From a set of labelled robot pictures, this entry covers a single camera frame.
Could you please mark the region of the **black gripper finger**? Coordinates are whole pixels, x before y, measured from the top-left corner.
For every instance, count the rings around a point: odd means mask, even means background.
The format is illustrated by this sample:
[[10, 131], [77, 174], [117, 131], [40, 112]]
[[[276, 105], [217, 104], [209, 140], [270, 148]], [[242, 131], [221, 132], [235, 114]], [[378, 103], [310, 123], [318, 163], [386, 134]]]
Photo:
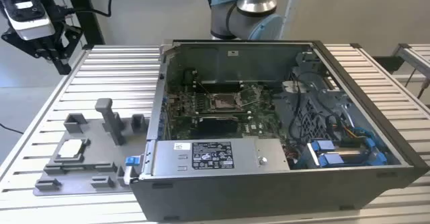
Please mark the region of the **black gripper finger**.
[[1, 40], [29, 56], [35, 58], [41, 57], [55, 65], [55, 34], [33, 40], [24, 40], [20, 38], [16, 30], [9, 27], [1, 34]]
[[57, 23], [55, 29], [55, 67], [59, 74], [69, 74], [71, 66], [68, 61], [77, 47], [83, 30], [65, 22]]

